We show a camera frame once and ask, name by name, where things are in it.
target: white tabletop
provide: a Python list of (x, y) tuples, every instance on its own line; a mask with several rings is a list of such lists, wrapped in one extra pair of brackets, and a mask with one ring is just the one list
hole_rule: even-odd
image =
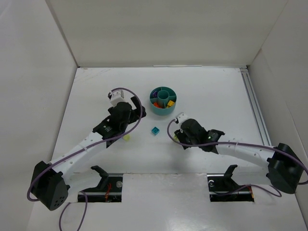
[[(177, 94), (176, 108), (169, 116), (154, 115), (149, 107), (149, 94), (159, 86), (170, 87)], [(68, 152), (109, 115), (107, 93), (116, 87), (135, 92), (147, 116), (131, 133), (130, 141), (118, 140), (80, 171), (99, 165), (109, 173), (159, 174), (125, 175), (122, 202), (91, 203), (81, 231), (306, 230), (294, 195), (273, 198), (253, 189), (255, 203), (211, 203), (206, 174), (196, 173), (223, 173), (229, 165), (250, 163), (199, 148), (185, 151), (167, 136), (167, 124), (183, 111), (205, 129), (222, 130), (228, 136), (262, 144), (237, 68), (79, 68), (53, 158)], [(151, 133), (153, 127), (160, 129), (157, 136)], [(70, 206), (64, 215), (64, 230), (76, 230), (83, 206)], [(50, 212), (36, 203), (27, 230), (58, 230), (61, 210)]]
[[(158, 116), (149, 107), (150, 92), (167, 86), (177, 94), (169, 116)], [(109, 173), (225, 172), (231, 164), (249, 165), (229, 156), (183, 148), (167, 136), (167, 124), (185, 112), (206, 130), (217, 129), (244, 141), (262, 144), (240, 70), (218, 67), (79, 68), (70, 93), (53, 158), (68, 152), (109, 115), (107, 93), (116, 87), (135, 92), (147, 116), (131, 133), (92, 158), (81, 171), (93, 165)], [(151, 133), (160, 129), (158, 135)], [(171, 126), (171, 131), (179, 129)]]

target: round container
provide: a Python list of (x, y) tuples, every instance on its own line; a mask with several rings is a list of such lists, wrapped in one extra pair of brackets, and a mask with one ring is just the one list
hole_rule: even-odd
[[(171, 107), (168, 107), (168, 102), (170, 100), (173, 101), (174, 104)], [(150, 103), (151, 109), (156, 115), (166, 116), (173, 112), (177, 103), (177, 95), (171, 88), (158, 87), (151, 91)], [(157, 103), (161, 108), (154, 106), (153, 103)]]

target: yellow block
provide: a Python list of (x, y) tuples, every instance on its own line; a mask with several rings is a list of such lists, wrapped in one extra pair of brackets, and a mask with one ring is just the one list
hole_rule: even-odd
[(123, 136), (122, 139), (124, 139), (125, 141), (129, 141), (130, 140), (130, 135), (127, 134), (127, 135)]
[(179, 141), (177, 135), (174, 135), (173, 138), (174, 138), (176, 141)]
[(172, 107), (174, 105), (174, 102), (172, 100), (169, 100), (167, 104), (167, 108)]

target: white enclosure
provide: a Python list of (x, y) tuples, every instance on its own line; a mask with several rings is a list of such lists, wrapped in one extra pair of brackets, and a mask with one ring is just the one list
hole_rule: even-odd
[[(170, 116), (158, 116), (150, 110), (149, 93), (158, 83), (160, 86), (172, 87), (177, 94), (176, 108)], [(184, 111), (205, 129), (222, 130), (230, 138), (262, 144), (239, 68), (79, 68), (52, 159), (71, 150), (109, 115), (106, 109), (110, 103), (106, 92), (120, 85), (138, 93), (147, 116), (131, 133), (129, 141), (118, 140), (75, 172), (84, 172), (91, 166), (98, 165), (108, 173), (133, 174), (124, 176), (121, 203), (90, 204), (91, 212), (86, 219), (89, 216), (91, 219), (84, 224), (84, 230), (96, 230), (104, 224), (106, 230), (142, 231), (148, 227), (148, 230), (153, 231), (170, 231), (175, 225), (173, 220), (180, 219), (184, 221), (176, 224), (179, 229), (189, 227), (191, 223), (194, 223), (192, 230), (200, 230), (199, 227), (204, 227), (204, 230), (214, 227), (216, 230), (228, 230), (229, 227), (229, 230), (235, 231), (258, 231), (269, 229), (273, 224), (281, 231), (289, 231), (291, 227), (296, 230), (305, 229), (293, 194), (274, 198), (253, 189), (255, 203), (210, 202), (206, 173), (224, 173), (233, 164), (241, 167), (254, 165), (231, 156), (205, 153), (199, 148), (183, 150), (167, 135), (170, 120)], [(130, 94), (125, 94), (126, 99), (129, 99)], [(160, 129), (156, 136), (151, 133), (153, 127)], [(171, 132), (178, 127), (172, 125)], [(77, 193), (71, 195), (66, 202), (76, 200)], [(74, 204), (72, 207), (66, 215), (73, 214), (63, 222), (68, 230), (76, 229), (78, 222), (74, 218), (81, 213), (80, 205)], [(61, 208), (57, 209), (51, 216), (46, 214), (48, 212), (44, 205), (36, 203), (27, 231), (52, 231), (57, 226), (61, 211)], [(249, 218), (243, 219), (248, 211)], [(293, 216), (277, 224), (275, 220), (285, 218), (290, 213)]]
[(48, 2), (79, 66), (245, 66), (287, 0)]

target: small colored block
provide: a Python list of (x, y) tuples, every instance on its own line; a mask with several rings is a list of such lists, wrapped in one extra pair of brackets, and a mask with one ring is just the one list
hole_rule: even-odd
[(154, 105), (155, 107), (161, 108), (161, 107), (158, 105), (157, 102), (153, 103), (153, 105)]
[(130, 140), (130, 135), (127, 134), (127, 135), (123, 136), (122, 139), (124, 139), (125, 141), (129, 141)]
[(174, 102), (172, 100), (169, 100), (168, 104), (167, 104), (167, 108), (170, 108), (174, 105)]
[(157, 98), (157, 94), (158, 94), (158, 92), (154, 91), (153, 94), (152, 94), (153, 98)]
[(153, 133), (154, 135), (157, 135), (157, 134), (159, 133), (159, 129), (158, 129), (157, 127), (154, 127), (154, 128), (152, 129), (152, 133)]
[(175, 139), (176, 141), (179, 141), (177, 135), (174, 135), (174, 136), (173, 136), (173, 139)]

